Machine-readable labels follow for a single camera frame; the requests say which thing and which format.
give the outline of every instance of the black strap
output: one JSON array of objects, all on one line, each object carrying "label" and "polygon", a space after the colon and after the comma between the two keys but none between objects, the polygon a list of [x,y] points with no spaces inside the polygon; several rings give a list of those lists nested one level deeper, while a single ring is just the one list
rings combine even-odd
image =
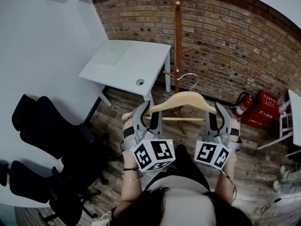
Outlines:
[{"label": "black strap", "polygon": [[159,115],[160,115],[160,112],[154,112],[151,115],[150,128],[149,129],[154,130],[154,129],[156,129],[158,127]]},{"label": "black strap", "polygon": [[230,135],[239,137],[239,130],[235,129],[235,128],[232,128],[231,132],[230,132]]},{"label": "black strap", "polygon": [[135,130],[134,130],[134,127],[129,127],[129,128],[126,128],[124,131],[123,131],[123,138],[126,138],[132,134],[135,133]]},{"label": "black strap", "polygon": [[138,167],[135,168],[124,168],[123,171],[139,171]]},{"label": "black strap", "polygon": [[217,131],[217,121],[216,121],[216,115],[209,113],[209,121],[210,121],[210,129],[213,131]]}]

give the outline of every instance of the fire extinguisher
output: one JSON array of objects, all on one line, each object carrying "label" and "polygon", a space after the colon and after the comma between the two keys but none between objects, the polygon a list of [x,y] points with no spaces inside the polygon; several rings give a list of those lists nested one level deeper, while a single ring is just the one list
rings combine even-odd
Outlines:
[{"label": "fire extinguisher", "polygon": [[[243,100],[241,102],[239,102],[240,97],[245,94],[246,96],[243,98]],[[253,106],[253,97],[246,92],[242,92],[237,100],[237,106],[235,107],[233,114],[235,114],[235,116],[237,118],[239,118],[247,109],[250,109]]]}]

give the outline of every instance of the black office chair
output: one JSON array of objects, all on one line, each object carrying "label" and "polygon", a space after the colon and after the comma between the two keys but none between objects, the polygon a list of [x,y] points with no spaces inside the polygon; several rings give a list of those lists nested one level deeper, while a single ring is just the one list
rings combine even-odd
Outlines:
[{"label": "black office chair", "polygon": [[94,140],[89,128],[84,124],[70,124],[45,96],[35,101],[23,95],[13,113],[12,122],[24,142],[57,159]]},{"label": "black office chair", "polygon": [[88,188],[97,178],[108,184],[102,176],[109,158],[106,133],[97,137],[84,124],[70,124],[47,97],[35,101],[23,95],[12,122],[24,142],[62,158],[63,175],[71,176],[79,190]]},{"label": "black office chair", "polygon": [[9,188],[14,195],[41,203],[49,201],[47,185],[50,178],[36,174],[19,161],[13,161],[8,174]]},{"label": "black office chair", "polygon": [[72,184],[65,183],[55,167],[52,168],[53,177],[48,185],[50,194],[49,205],[55,214],[48,217],[43,217],[40,213],[40,218],[47,222],[59,217],[67,226],[75,226],[81,218],[82,211],[85,211],[91,218],[98,217],[97,214],[91,214],[81,202],[81,199],[87,196],[79,197],[76,189]]},{"label": "black office chair", "polygon": [[91,214],[83,205],[81,199],[89,199],[92,196],[100,195],[100,191],[79,197],[77,185],[73,184],[70,178],[62,178],[55,167],[52,169],[51,177],[42,177],[19,161],[13,161],[8,170],[10,191],[21,197],[29,198],[41,203],[49,201],[50,207],[55,214],[46,218],[41,217],[47,223],[59,217],[67,226],[75,226],[81,218],[82,211],[85,211],[91,218],[98,217]]}]

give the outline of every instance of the metal hanger hook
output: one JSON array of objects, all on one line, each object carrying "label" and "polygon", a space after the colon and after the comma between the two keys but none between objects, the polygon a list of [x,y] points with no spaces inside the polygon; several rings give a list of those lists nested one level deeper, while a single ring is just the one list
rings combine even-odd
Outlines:
[{"label": "metal hanger hook", "polygon": [[181,80],[185,75],[194,75],[194,76],[196,76],[196,78],[197,78],[197,82],[190,88],[190,92],[191,92],[191,90],[193,89],[193,87],[195,87],[197,84],[198,84],[198,80],[199,80],[199,78],[198,78],[198,76],[195,74],[195,73],[186,73],[186,74],[183,74],[180,78],[178,78],[177,80],[179,81],[179,80]]}]

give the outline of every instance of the wooden coat rack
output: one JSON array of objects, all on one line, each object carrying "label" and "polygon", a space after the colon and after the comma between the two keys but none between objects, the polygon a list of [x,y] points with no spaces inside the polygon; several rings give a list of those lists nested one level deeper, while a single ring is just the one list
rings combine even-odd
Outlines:
[{"label": "wooden coat rack", "polygon": [[[164,71],[165,74],[170,75],[175,80],[175,90],[174,93],[179,93],[180,88],[180,81],[178,80],[180,78],[180,72],[181,72],[181,58],[182,55],[185,53],[188,53],[194,48],[187,48],[182,51],[182,2],[181,0],[174,0],[174,30],[175,30],[175,73],[168,73]],[[179,113],[181,111],[181,107],[177,107],[174,109],[174,112],[171,116],[175,116],[180,118]],[[186,135],[186,131],[184,126],[182,125],[181,121],[177,121],[179,124],[179,127],[184,135]]]}]

